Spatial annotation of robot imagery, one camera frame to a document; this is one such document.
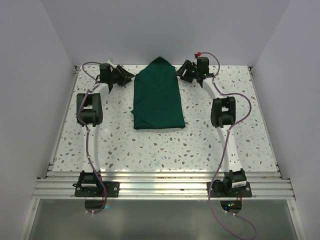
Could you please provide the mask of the green surgical cloth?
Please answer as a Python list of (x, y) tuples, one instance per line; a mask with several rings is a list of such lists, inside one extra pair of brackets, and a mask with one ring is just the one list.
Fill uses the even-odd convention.
[(159, 56), (134, 79), (133, 128), (135, 130), (186, 127), (175, 67)]

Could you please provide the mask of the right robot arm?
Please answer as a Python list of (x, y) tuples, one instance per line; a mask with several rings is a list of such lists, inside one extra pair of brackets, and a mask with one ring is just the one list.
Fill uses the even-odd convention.
[(235, 142), (233, 127), (236, 125), (236, 99), (234, 93), (223, 93), (215, 83), (216, 74), (210, 73), (209, 59), (196, 57), (196, 61), (185, 60), (175, 72), (181, 80), (194, 80), (212, 98), (210, 121), (216, 128), (222, 145), (219, 169), (224, 167), (223, 192), (235, 196), (247, 185), (247, 177), (241, 164)]

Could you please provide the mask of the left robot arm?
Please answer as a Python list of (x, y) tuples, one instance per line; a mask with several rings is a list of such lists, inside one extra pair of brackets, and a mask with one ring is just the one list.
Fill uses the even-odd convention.
[(104, 119), (102, 98), (111, 93), (114, 85), (123, 87), (135, 75), (109, 62), (86, 62), (81, 70), (94, 83), (85, 93), (76, 96), (76, 120), (84, 136), (82, 171), (76, 187), (86, 188), (87, 192), (96, 197), (104, 190), (98, 154), (99, 130)]

